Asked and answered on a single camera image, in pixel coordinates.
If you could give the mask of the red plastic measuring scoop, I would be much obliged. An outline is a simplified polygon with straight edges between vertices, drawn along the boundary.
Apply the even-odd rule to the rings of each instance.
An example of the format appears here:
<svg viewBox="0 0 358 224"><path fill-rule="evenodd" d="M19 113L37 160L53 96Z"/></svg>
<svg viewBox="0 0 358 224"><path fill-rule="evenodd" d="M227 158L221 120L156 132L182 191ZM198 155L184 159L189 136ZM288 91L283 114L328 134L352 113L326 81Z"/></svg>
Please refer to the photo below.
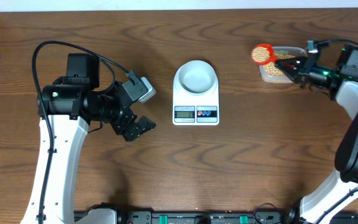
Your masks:
<svg viewBox="0 0 358 224"><path fill-rule="evenodd" d="M251 51L251 58L257 65L266 65L277 60L270 44L259 44Z"/></svg>

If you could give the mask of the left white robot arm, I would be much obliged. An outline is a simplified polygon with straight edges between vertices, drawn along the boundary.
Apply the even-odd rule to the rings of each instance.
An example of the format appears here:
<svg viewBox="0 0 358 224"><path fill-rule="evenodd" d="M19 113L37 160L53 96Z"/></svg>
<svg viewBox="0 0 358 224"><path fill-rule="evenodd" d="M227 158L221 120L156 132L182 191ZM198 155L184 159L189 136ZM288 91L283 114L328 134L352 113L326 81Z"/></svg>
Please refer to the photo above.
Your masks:
<svg viewBox="0 0 358 224"><path fill-rule="evenodd" d="M78 162L92 121L110 124L117 135L133 141L156 124L130 109L155 94L148 79L131 70L128 80L99 91L101 59L69 54L67 73L42 90L37 101L40 151L30 202L23 223L74 223Z"/></svg>

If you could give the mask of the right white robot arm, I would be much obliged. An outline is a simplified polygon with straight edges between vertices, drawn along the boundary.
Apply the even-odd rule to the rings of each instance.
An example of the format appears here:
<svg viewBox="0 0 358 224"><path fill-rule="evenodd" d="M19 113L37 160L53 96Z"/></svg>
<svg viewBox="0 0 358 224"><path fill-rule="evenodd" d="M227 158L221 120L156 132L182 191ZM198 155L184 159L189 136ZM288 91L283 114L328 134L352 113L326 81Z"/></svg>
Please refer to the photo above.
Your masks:
<svg viewBox="0 0 358 224"><path fill-rule="evenodd" d="M319 65L321 50L331 40L308 41L308 55L276 59L275 67L293 83L325 89L352 120L335 155L334 170L312 193L298 199L284 223L329 223L343 208L358 199L358 43L344 43L334 68Z"/></svg>

